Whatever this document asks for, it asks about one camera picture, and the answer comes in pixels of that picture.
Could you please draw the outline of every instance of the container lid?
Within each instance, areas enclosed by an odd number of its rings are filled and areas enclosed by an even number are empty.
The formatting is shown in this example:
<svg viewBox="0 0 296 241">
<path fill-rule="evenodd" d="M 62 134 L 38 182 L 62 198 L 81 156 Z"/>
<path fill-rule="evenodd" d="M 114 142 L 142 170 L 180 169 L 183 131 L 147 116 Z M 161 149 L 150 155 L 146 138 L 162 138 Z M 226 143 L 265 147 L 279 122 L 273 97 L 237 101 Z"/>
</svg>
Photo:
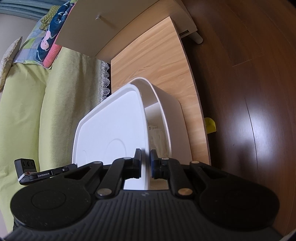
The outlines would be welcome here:
<svg viewBox="0 0 296 241">
<path fill-rule="evenodd" d="M 93 161 L 112 164 L 117 158 L 134 157 L 142 150 L 140 179 L 128 179 L 124 189 L 147 190 L 149 184 L 149 138 L 141 95 L 127 84 L 96 106 L 78 124 L 72 163 L 78 167 Z"/>
</svg>

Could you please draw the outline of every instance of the green blanket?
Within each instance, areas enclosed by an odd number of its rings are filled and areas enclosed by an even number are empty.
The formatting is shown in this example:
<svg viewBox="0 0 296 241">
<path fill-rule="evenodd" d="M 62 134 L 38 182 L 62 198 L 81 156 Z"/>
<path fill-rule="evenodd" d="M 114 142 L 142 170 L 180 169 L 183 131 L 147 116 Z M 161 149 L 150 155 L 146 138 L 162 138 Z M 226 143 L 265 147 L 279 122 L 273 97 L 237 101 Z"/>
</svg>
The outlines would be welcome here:
<svg viewBox="0 0 296 241">
<path fill-rule="evenodd" d="M 76 127 L 101 97 L 101 69 L 100 60 L 66 48 L 50 70 L 11 67 L 0 102 L 0 210 L 8 231 L 10 200 L 22 188 L 14 160 L 34 159 L 41 171 L 71 163 Z"/>
</svg>

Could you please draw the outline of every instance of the wall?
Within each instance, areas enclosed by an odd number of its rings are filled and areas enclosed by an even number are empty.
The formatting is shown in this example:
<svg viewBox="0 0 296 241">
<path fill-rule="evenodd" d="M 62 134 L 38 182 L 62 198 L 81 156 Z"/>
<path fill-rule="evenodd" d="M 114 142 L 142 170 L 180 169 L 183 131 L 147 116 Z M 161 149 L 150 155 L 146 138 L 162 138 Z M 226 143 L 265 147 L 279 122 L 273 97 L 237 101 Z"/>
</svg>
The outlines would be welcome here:
<svg viewBox="0 0 296 241">
<path fill-rule="evenodd" d="M 24 43 L 35 24 L 34 20 L 0 13 L 0 60 L 16 39 L 23 36 Z"/>
</svg>

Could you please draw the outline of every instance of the cabinet leg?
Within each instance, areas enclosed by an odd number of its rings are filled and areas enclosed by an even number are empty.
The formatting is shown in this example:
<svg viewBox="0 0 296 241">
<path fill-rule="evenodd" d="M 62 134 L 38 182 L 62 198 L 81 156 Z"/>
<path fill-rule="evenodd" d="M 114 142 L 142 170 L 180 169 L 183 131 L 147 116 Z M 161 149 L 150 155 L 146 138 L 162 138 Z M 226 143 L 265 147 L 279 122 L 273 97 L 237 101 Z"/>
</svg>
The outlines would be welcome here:
<svg viewBox="0 0 296 241">
<path fill-rule="evenodd" d="M 201 44 L 203 42 L 202 37 L 195 31 L 188 35 L 194 42 Z"/>
</svg>

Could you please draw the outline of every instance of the wooden floor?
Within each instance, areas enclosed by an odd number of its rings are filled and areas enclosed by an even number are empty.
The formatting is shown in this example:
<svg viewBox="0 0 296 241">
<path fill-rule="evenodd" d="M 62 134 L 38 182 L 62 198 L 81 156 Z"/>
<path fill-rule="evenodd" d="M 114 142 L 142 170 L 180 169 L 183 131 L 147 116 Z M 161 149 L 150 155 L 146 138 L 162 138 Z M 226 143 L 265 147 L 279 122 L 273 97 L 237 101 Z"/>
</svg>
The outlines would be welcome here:
<svg viewBox="0 0 296 241">
<path fill-rule="evenodd" d="M 274 227 L 296 228 L 296 8 L 287 0 L 183 0 L 203 37 L 182 39 L 212 165 L 271 188 Z"/>
</svg>

